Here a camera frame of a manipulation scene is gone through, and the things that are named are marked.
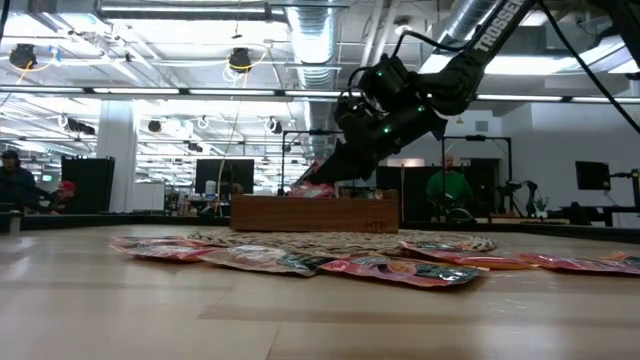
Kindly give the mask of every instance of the robotic arm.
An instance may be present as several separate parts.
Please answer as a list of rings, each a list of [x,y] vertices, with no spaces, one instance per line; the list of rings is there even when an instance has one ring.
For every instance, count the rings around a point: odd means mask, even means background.
[[[539,1],[548,12],[541,0],[503,0],[464,48],[437,44],[440,48],[462,51],[435,74],[417,74],[404,67],[396,56],[404,36],[433,41],[410,31],[402,34],[390,57],[385,54],[373,67],[356,70],[364,71],[364,74],[358,86],[344,91],[348,96],[340,97],[334,114],[338,127],[344,132],[345,143],[338,142],[334,154],[308,180],[333,183],[367,179],[380,160],[399,153],[424,134],[431,132],[439,140],[444,135],[447,120],[438,113],[458,115],[469,107],[486,66]],[[591,2],[611,14],[614,25],[638,62],[640,0]],[[354,88],[362,90],[363,96],[353,96]],[[373,106],[371,100],[379,107]]]

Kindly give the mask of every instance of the wooden box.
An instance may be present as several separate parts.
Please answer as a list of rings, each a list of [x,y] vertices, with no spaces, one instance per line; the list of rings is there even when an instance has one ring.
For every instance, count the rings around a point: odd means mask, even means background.
[[[398,200],[233,197],[231,228],[243,231],[397,233]]]

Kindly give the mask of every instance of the white pillar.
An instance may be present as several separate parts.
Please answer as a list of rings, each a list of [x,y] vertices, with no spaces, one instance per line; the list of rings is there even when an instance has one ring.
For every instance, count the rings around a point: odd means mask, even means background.
[[[103,100],[98,127],[98,158],[116,159],[111,187],[111,212],[130,212],[136,177],[138,121],[131,101]]]

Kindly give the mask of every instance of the red cap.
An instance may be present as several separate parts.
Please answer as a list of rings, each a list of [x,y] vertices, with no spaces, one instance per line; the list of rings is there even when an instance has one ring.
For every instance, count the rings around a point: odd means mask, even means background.
[[[71,181],[63,181],[60,183],[60,185],[58,185],[58,189],[76,191],[76,184],[72,183]]]

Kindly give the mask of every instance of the black panel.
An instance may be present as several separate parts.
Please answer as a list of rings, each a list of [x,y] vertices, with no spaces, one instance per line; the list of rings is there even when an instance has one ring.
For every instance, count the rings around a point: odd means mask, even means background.
[[[62,159],[62,180],[76,184],[74,207],[83,214],[109,211],[115,159]]]
[[[611,190],[609,164],[576,161],[578,190]]]

